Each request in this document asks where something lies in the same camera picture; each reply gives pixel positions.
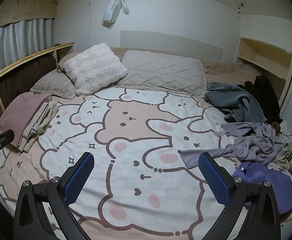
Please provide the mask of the folded pink garment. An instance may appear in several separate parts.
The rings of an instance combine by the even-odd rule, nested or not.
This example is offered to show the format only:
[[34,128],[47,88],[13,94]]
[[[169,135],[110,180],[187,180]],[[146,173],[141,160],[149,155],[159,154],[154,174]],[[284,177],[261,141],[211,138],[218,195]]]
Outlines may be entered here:
[[14,132],[11,145],[18,147],[25,128],[38,108],[50,96],[51,93],[32,94],[29,92],[17,96],[0,117],[0,134],[11,129]]

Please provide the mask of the folded beige garments stack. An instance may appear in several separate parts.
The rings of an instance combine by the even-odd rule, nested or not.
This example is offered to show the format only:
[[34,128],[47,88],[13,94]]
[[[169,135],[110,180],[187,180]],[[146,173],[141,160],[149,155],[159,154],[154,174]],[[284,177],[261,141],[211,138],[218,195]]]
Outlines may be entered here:
[[56,101],[42,103],[23,131],[18,146],[20,152],[29,152],[38,137],[45,133],[49,123],[56,116],[58,110],[59,106]]

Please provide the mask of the wooden bedside shelf left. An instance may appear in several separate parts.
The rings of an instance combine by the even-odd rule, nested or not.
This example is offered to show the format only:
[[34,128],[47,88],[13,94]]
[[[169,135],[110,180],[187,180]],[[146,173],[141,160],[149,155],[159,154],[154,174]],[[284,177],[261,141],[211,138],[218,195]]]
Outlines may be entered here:
[[0,116],[18,95],[28,92],[39,79],[57,69],[60,57],[69,52],[73,45],[73,42],[59,43],[0,70]]

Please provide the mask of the grey lilac ribbed garment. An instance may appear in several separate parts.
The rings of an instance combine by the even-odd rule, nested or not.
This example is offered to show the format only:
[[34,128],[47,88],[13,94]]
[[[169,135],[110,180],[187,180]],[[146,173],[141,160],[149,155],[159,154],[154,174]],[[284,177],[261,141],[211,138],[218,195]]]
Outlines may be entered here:
[[270,164],[283,148],[281,138],[270,124],[255,122],[234,122],[222,124],[222,131],[215,135],[233,136],[234,143],[227,148],[208,150],[179,150],[187,168],[198,166],[202,153],[209,153],[213,158],[234,157],[240,161],[252,161]]

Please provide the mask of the small beige quilted pillow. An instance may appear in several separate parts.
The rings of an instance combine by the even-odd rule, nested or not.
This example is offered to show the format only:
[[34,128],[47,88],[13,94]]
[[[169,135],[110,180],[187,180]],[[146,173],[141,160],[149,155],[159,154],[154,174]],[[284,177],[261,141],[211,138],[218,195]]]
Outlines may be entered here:
[[75,94],[75,87],[71,80],[56,69],[47,73],[39,79],[30,89],[31,93],[50,93],[60,98],[72,100]]

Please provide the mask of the white blue curtain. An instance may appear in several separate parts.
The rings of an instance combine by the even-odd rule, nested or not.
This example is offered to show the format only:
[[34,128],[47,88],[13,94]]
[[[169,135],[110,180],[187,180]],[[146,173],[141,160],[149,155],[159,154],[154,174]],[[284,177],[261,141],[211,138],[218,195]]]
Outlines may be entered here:
[[0,70],[53,46],[53,19],[20,21],[0,27]]

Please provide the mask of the cartoon bear print blanket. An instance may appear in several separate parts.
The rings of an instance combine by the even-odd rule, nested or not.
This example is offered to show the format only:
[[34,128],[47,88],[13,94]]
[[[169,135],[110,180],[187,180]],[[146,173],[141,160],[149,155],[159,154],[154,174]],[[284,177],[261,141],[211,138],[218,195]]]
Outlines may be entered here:
[[202,99],[108,88],[52,97],[59,110],[29,152],[0,155],[0,202],[14,213],[25,180],[61,176],[84,152],[95,165],[70,209],[92,239],[202,239],[223,210],[182,150],[227,148],[224,115]]

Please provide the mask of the dark teal sweater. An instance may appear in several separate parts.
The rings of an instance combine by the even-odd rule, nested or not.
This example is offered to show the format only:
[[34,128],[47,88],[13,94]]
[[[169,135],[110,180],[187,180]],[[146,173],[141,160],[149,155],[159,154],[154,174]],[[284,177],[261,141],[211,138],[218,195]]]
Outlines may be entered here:
[[221,111],[226,122],[267,121],[258,101],[237,85],[213,82],[204,94],[204,100]]

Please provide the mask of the white fluffy pillow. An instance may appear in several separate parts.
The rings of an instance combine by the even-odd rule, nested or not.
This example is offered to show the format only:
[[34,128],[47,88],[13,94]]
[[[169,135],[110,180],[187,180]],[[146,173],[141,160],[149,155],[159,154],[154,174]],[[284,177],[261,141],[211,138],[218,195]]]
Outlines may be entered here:
[[75,55],[64,63],[63,68],[74,83],[77,96],[92,95],[126,77],[129,72],[105,43]]

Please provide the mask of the black garment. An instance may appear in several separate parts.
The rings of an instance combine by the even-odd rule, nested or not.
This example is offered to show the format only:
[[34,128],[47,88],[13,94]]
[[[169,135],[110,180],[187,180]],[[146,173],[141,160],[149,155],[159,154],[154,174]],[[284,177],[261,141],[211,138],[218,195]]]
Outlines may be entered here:
[[257,100],[267,119],[267,123],[276,122],[280,124],[282,122],[278,99],[271,83],[265,76],[259,75],[255,78],[254,83],[245,81],[244,85],[238,85],[238,87],[246,90]]

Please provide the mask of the brown paper curtain valance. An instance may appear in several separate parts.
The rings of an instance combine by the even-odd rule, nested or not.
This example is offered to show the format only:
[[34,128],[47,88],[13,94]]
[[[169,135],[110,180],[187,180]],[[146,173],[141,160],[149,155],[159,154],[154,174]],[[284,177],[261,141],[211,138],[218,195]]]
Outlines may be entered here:
[[56,0],[4,0],[0,6],[0,27],[34,19],[55,18]]

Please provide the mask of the wooden shelf right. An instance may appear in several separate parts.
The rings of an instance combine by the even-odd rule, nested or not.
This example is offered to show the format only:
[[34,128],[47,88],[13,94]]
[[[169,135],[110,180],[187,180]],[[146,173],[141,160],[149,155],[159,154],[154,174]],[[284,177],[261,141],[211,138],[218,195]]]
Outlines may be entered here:
[[238,58],[261,69],[282,106],[292,79],[292,53],[269,43],[241,37]]

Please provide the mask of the large beige quilted pillow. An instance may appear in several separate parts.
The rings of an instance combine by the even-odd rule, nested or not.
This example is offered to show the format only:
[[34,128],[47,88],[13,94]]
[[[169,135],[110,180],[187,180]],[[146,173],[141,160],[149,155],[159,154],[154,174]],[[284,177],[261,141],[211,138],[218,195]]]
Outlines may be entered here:
[[123,56],[122,64],[129,72],[116,83],[117,87],[193,96],[202,96],[207,90],[204,69],[198,59],[128,50]]

